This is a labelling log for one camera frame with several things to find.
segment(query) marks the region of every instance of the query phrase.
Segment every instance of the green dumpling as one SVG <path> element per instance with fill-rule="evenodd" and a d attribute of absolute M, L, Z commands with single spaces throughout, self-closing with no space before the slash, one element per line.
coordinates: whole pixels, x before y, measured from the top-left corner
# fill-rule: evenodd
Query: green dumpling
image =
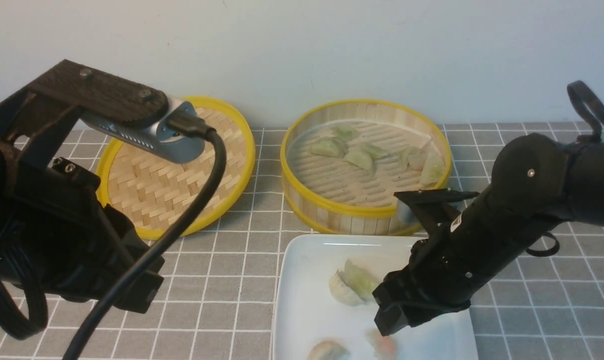
<path fill-rule="evenodd" d="M 343 141 L 351 141 L 355 139 L 359 133 L 351 125 L 347 123 L 340 123 L 333 128 L 333 134 L 342 139 Z"/>
<path fill-rule="evenodd" d="M 359 146 L 359 148 L 360 150 L 371 155 L 371 158 L 375 160 L 386 157 L 388 155 L 388 152 L 386 152 L 383 148 L 377 147 L 368 142 L 363 143 Z"/>
<path fill-rule="evenodd" d="M 345 152 L 331 137 L 321 137 L 311 144 L 311 153 L 323 157 L 343 158 Z"/>
<path fill-rule="evenodd" d="M 431 151 L 426 156 L 424 169 L 420 176 L 420 184 L 429 185 L 438 182 L 444 176 L 444 161 L 435 152 Z"/>
<path fill-rule="evenodd" d="M 420 155 L 420 148 L 415 146 L 407 146 L 400 151 L 397 156 L 397 162 L 402 170 L 406 170 L 411 162 L 412 157 L 418 157 Z"/>
<path fill-rule="evenodd" d="M 353 150 L 344 156 L 344 160 L 350 162 L 354 166 L 362 168 L 368 171 L 369 174 L 375 172 L 375 168 L 373 167 L 373 158 L 367 152 L 362 150 Z"/>
<path fill-rule="evenodd" d="M 335 143 L 335 145 L 339 146 L 344 153 L 348 151 L 348 145 L 339 137 L 331 137 L 331 140 Z"/>

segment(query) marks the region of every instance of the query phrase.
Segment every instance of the white wall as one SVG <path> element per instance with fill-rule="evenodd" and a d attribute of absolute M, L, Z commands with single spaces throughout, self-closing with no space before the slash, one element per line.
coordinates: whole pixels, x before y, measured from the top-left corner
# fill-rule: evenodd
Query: white wall
<path fill-rule="evenodd" d="M 569 82 L 604 101 L 604 0 L 0 1 L 0 100 L 64 58 L 254 126 L 363 97 L 437 123 L 572 120 Z"/>

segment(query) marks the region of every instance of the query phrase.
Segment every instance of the screw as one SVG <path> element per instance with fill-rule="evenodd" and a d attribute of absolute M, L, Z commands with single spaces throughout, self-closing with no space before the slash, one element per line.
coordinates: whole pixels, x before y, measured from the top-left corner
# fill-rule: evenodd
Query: screw
<path fill-rule="evenodd" d="M 91 69 L 85 67 L 82 70 L 80 70 L 80 76 L 82 76 L 82 78 L 84 80 L 90 78 L 93 75 L 93 71 L 91 71 Z"/>
<path fill-rule="evenodd" d="M 143 89 L 143 90 L 140 90 L 139 93 L 137 93 L 137 95 L 139 95 L 140 98 L 146 100 L 151 97 L 151 91 L 149 89 Z"/>

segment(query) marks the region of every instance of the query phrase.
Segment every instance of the yellow rim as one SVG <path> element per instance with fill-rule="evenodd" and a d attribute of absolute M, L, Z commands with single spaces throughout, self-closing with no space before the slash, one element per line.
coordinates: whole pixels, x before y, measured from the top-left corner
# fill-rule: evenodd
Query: yellow rim
<path fill-rule="evenodd" d="M 317 112 L 319 110 L 325 109 L 325 108 L 333 107 L 335 105 L 363 103 L 363 102 L 379 104 L 379 105 L 387 105 L 388 107 L 394 107 L 397 109 L 404 110 L 405 112 L 408 112 L 409 114 L 412 114 L 413 116 L 416 116 L 416 117 L 420 118 L 421 120 L 423 120 L 424 123 L 428 124 L 430 127 L 432 127 L 434 129 L 434 133 L 437 134 L 437 136 L 439 136 L 441 138 L 441 140 L 444 142 L 444 144 L 448 144 L 448 142 L 446 141 L 446 137 L 444 137 L 444 134 L 437 128 L 437 126 L 435 126 L 435 124 L 432 121 L 428 120 L 427 117 L 423 116 L 419 112 L 416 112 L 413 109 L 409 109 L 406 106 L 403 106 L 400 104 L 395 104 L 395 103 L 388 102 L 388 101 L 383 101 L 383 100 L 375 100 L 372 98 L 365 98 L 365 99 L 355 98 L 352 100 L 335 101 L 335 102 L 330 102 L 328 104 L 324 104 L 319 107 L 316 107 L 315 109 L 311 109 L 311 110 L 307 111 L 304 115 L 302 115 L 300 118 L 298 118 L 295 121 L 295 123 L 288 129 L 288 131 L 284 135 L 284 140 L 282 141 L 282 146 L 281 146 L 280 153 L 279 153 L 279 159 L 280 159 L 281 166 L 282 166 L 282 173 L 283 173 L 283 176 L 286 177 L 286 179 L 288 180 L 289 185 L 292 186 L 297 192 L 299 192 L 303 198 L 305 198 L 313 203 L 316 203 L 316 205 L 319 205 L 320 207 L 327 209 L 330 212 L 334 212 L 336 214 L 341 214 L 341 215 L 348 215 L 351 217 L 364 217 L 364 218 L 370 218 L 370 219 L 382 219 L 382 218 L 392 217 L 395 215 L 396 205 L 385 206 L 385 207 L 352 206 L 352 205 L 345 205 L 343 203 L 334 202 L 327 198 L 319 196 L 318 194 L 312 192 L 308 187 L 304 186 L 304 184 L 299 182 L 299 180 L 297 180 L 297 178 L 293 175 L 293 172 L 291 171 L 290 167 L 288 167 L 288 163 L 286 161 L 286 146 L 290 139 L 292 130 L 295 129 L 295 127 L 297 127 L 297 125 L 299 125 L 299 123 L 304 121 L 304 119 L 306 119 L 310 114 L 312 114 L 313 112 Z M 440 189 L 440 188 L 444 187 L 444 185 L 446 185 L 446 182 L 448 181 L 448 177 L 451 173 L 451 157 L 452 156 L 451 156 L 450 147 L 447 146 L 446 154 L 444 155 L 444 162 L 445 162 L 445 168 L 446 168 L 444 171 L 444 176 L 439 180 L 439 182 L 437 182 L 437 184 L 435 184 L 432 187 L 432 189 Z M 304 215 L 299 214 L 298 212 L 296 212 L 296 214 L 300 218 L 304 217 Z"/>
<path fill-rule="evenodd" d="M 205 228 L 206 226 L 212 224 L 215 220 L 219 219 L 231 206 L 240 198 L 240 195 L 246 189 L 246 186 L 249 184 L 249 180 L 251 180 L 251 174 L 253 173 L 253 167 L 255 166 L 255 141 L 253 139 L 253 134 L 251 132 L 251 128 L 249 128 L 246 119 L 244 116 L 240 114 L 240 112 L 235 109 L 230 104 L 227 104 L 224 101 L 217 100 L 216 98 L 207 97 L 207 96 L 186 96 L 183 98 L 184 100 L 190 101 L 194 107 L 196 108 L 208 108 L 217 110 L 218 112 L 222 112 L 226 116 L 228 116 L 232 121 L 234 121 L 237 126 L 242 130 L 242 134 L 246 139 L 246 164 L 244 165 L 244 169 L 242 170 L 242 175 L 240 175 L 240 180 L 231 191 L 231 193 L 220 203 L 220 205 L 215 208 L 212 212 L 204 216 L 198 217 L 182 234 L 183 236 L 192 234 L 198 230 Z M 121 149 L 123 142 L 118 139 L 112 139 L 112 141 L 107 145 L 104 153 L 98 162 L 97 174 L 102 178 L 102 182 L 100 184 L 100 188 L 98 189 L 97 196 L 100 203 L 105 206 L 110 202 L 110 196 L 108 194 L 108 177 L 110 175 L 110 167 L 115 161 L 115 157 L 119 149 Z M 152 230 L 149 228 L 141 228 L 135 227 L 137 234 L 142 239 L 147 240 L 157 240 L 159 237 L 164 234 L 165 230 Z"/>
<path fill-rule="evenodd" d="M 299 219 L 302 221 L 302 223 L 305 223 L 306 225 L 308 225 L 309 227 L 311 227 L 313 230 L 317 230 L 320 233 L 324 233 L 324 234 L 339 234 L 339 235 L 350 235 L 347 233 L 342 233 L 339 231 L 335 231 L 332 230 L 331 228 L 327 228 L 323 225 L 320 225 L 319 223 L 312 221 L 308 216 L 304 215 L 303 212 L 299 211 L 299 209 L 297 209 L 297 207 L 295 207 L 294 205 L 292 205 L 290 198 L 288 198 L 288 193 L 286 191 L 284 191 L 284 197 L 286 198 L 286 201 L 288 201 L 288 203 L 291 205 L 291 209 L 293 210 L 293 213 L 299 217 Z M 421 229 L 421 225 L 420 224 L 415 224 L 411 227 L 407 227 L 407 228 L 403 228 L 400 231 L 397 232 L 393 232 L 390 234 L 386 234 L 390 237 L 397 237 L 397 236 L 404 236 L 404 235 L 411 235 L 412 233 L 415 233 L 417 230 Z"/>

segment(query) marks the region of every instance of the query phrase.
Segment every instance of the dumpling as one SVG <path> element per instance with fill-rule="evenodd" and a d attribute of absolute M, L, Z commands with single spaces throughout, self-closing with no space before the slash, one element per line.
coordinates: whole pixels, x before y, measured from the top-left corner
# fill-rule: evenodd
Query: dumpling
<path fill-rule="evenodd" d="M 347 123 L 340 123 L 333 128 L 333 134 L 347 142 L 355 139 L 355 137 L 358 135 L 358 132 L 351 125 L 348 125 Z"/>
<path fill-rule="evenodd" d="M 311 153 L 323 157 L 344 157 L 345 151 L 331 137 L 321 137 L 311 144 Z"/>
<path fill-rule="evenodd" d="M 359 148 L 360 150 L 371 155 L 371 158 L 375 160 L 386 157 L 388 155 L 388 152 L 386 152 L 383 148 L 379 148 L 368 142 L 363 143 L 359 146 Z"/>
<path fill-rule="evenodd" d="M 375 300 L 373 290 L 380 285 L 380 280 L 363 267 L 357 266 L 353 260 L 346 260 L 341 278 L 348 287 L 353 289 L 359 298 L 364 301 Z"/>
<path fill-rule="evenodd" d="M 424 162 L 426 162 L 426 154 L 423 152 L 409 155 L 409 166 L 415 171 L 420 171 L 423 169 Z"/>
<path fill-rule="evenodd" d="M 357 296 L 353 289 L 346 285 L 344 280 L 342 280 L 342 276 L 343 273 L 340 271 L 336 271 L 333 276 L 331 276 L 329 280 L 329 291 L 331 292 L 331 295 L 338 303 L 346 306 L 363 305 L 364 300 Z"/>
<path fill-rule="evenodd" d="M 348 145 L 339 137 L 331 137 L 331 140 L 335 143 L 335 145 L 339 146 L 344 153 L 348 151 Z"/>
<path fill-rule="evenodd" d="M 424 169 L 420 176 L 420 184 L 429 185 L 438 182 L 444 176 L 444 161 L 435 152 L 431 151 L 426 156 Z"/>
<path fill-rule="evenodd" d="M 307 360 L 348 360 L 350 352 L 335 341 L 325 340 L 308 354 Z"/>
<path fill-rule="evenodd" d="M 374 173 L 375 168 L 373 168 L 373 158 L 367 152 L 362 150 L 353 150 L 344 156 L 344 160 L 350 162 L 354 166 L 360 167 L 369 174 Z"/>
<path fill-rule="evenodd" d="M 389 336 L 382 336 L 376 328 L 366 332 L 366 341 L 373 347 L 373 356 L 377 360 L 396 360 L 397 346 Z"/>
<path fill-rule="evenodd" d="M 407 146 L 400 151 L 400 154 L 397 156 L 397 163 L 399 164 L 402 170 L 406 170 L 409 166 L 410 158 L 419 155 L 420 148 L 415 146 Z"/>

